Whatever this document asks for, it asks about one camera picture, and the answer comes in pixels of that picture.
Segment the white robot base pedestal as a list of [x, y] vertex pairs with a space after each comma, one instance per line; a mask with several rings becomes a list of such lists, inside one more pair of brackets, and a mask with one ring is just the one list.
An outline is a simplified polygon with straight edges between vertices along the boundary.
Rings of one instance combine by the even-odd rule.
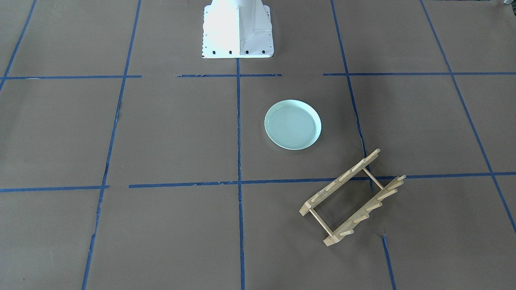
[[270, 7], [261, 0], [213, 0], [203, 16], [203, 58], [273, 57]]

